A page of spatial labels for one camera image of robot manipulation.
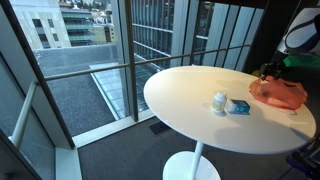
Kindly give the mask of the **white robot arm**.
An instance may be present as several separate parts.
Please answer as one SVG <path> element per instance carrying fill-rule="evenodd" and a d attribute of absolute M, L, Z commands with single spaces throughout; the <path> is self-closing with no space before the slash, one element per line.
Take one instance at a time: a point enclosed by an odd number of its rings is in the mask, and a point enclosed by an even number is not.
<path fill-rule="evenodd" d="M 261 66 L 259 76 L 279 79 L 290 68 L 318 65 L 319 57 L 320 7 L 304 8 L 291 22 L 271 62 Z"/>

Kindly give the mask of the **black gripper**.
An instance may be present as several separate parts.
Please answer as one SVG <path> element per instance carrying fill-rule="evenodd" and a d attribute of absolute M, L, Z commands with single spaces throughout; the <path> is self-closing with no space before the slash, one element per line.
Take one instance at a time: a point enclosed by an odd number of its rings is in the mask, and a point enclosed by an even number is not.
<path fill-rule="evenodd" d="M 274 78 L 280 78 L 288 70 L 289 68 L 284 63 L 267 63 L 265 66 L 261 66 L 259 70 L 260 79 L 272 81 Z"/>

